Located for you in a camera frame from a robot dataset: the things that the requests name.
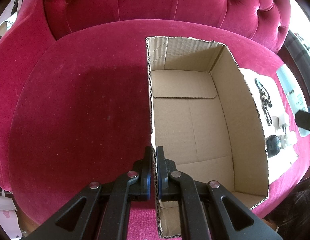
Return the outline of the black round jar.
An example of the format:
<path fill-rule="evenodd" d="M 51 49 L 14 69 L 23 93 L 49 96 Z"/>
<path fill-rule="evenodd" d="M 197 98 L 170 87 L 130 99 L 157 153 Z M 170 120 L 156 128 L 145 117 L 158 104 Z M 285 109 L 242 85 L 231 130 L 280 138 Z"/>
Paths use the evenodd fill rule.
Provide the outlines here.
<path fill-rule="evenodd" d="M 274 157 L 279 154 L 282 143 L 277 135 L 271 135 L 266 140 L 268 157 Z"/>

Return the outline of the brass keychain with carabiner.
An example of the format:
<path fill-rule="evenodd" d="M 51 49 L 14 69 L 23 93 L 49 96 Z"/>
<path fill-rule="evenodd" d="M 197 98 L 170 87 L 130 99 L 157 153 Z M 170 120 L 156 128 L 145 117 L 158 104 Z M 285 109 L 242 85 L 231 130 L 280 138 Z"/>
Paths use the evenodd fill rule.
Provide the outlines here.
<path fill-rule="evenodd" d="M 268 126 L 270 126 L 272 125 L 272 118 L 269 113 L 269 109 L 272 108 L 271 97 L 268 91 L 266 90 L 266 88 L 262 85 L 262 83 L 257 78 L 255 78 L 255 85 L 257 86 L 259 90 L 260 99 L 262 102 L 262 109 L 264 112 L 264 117 L 267 121 Z"/>

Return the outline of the cardboard box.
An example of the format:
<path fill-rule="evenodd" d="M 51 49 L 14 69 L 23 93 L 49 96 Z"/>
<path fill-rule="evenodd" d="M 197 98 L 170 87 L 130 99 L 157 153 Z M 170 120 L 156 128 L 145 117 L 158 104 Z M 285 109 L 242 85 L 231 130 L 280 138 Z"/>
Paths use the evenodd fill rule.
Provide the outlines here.
<path fill-rule="evenodd" d="M 216 180 L 250 211 L 268 198 L 260 114 L 244 76 L 222 43 L 146 38 L 151 144 L 159 235 L 181 237 L 178 202 L 158 194 L 156 149 L 195 181 Z"/>

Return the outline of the white plug charger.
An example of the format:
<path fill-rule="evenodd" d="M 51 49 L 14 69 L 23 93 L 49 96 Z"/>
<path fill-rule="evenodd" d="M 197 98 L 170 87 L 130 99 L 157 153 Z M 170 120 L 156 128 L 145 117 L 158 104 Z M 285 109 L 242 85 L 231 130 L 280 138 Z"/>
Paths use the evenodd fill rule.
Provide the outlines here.
<path fill-rule="evenodd" d="M 287 132 L 289 131 L 289 116 L 287 114 L 280 116 L 272 116 L 272 126 L 271 135 L 276 135 L 280 139 L 287 138 Z"/>

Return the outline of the white round cream jar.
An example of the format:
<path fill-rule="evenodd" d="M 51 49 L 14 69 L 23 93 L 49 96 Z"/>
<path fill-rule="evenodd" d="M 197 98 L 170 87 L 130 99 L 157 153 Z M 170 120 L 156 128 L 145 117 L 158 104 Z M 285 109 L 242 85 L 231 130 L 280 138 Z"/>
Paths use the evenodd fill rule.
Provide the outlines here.
<path fill-rule="evenodd" d="M 283 148 L 288 148 L 297 143 L 297 136 L 294 131 L 288 131 L 281 137 L 281 143 Z"/>

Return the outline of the light blue cosmetic bottle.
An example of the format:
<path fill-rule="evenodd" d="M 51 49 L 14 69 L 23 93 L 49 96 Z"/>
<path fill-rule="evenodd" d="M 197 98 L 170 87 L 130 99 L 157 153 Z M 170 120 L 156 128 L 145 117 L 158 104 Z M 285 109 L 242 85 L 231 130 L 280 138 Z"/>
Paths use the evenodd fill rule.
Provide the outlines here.
<path fill-rule="evenodd" d="M 310 108 L 307 106 L 302 89 L 288 66 L 283 64 L 276 71 L 276 74 L 288 100 L 289 107 L 293 114 L 293 120 L 295 120 L 295 115 L 299 110 L 310 112 Z"/>

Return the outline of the brown kraft paper sheet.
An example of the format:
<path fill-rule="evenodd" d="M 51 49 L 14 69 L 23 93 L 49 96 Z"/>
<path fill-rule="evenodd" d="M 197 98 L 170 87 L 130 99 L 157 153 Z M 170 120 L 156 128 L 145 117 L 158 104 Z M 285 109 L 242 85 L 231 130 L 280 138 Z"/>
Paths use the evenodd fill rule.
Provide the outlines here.
<path fill-rule="evenodd" d="M 298 155 L 293 146 L 297 135 L 290 129 L 289 115 L 275 81 L 253 70 L 241 68 L 246 84 L 260 113 L 265 140 L 276 150 L 268 149 L 269 181 L 272 183 L 284 174 L 297 161 Z"/>

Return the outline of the grey plaid blanket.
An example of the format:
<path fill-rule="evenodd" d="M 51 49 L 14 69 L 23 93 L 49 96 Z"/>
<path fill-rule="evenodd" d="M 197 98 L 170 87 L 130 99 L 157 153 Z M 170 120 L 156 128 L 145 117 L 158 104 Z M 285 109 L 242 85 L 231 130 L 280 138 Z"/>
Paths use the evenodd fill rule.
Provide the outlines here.
<path fill-rule="evenodd" d="M 310 54 L 307 48 L 301 43 L 298 37 L 288 31 L 284 46 L 293 58 L 306 85 L 310 97 Z"/>

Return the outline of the white paper bag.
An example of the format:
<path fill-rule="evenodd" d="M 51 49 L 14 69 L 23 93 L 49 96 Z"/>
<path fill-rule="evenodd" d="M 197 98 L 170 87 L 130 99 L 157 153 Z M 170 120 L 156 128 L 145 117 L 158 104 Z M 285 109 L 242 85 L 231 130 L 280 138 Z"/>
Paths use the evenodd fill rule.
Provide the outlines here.
<path fill-rule="evenodd" d="M 0 196 L 0 225 L 10 239 L 22 238 L 16 211 L 12 198 Z"/>

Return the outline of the red velvet tufted sofa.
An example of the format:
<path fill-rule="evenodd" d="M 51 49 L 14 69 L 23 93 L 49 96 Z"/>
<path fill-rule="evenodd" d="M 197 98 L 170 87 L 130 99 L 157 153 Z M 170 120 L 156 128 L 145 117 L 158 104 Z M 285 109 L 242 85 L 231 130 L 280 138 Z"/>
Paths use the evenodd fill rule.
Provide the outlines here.
<path fill-rule="evenodd" d="M 151 143 L 146 38 L 226 44 L 277 81 L 289 0 L 24 0 L 0 40 L 0 186 L 36 224 Z"/>

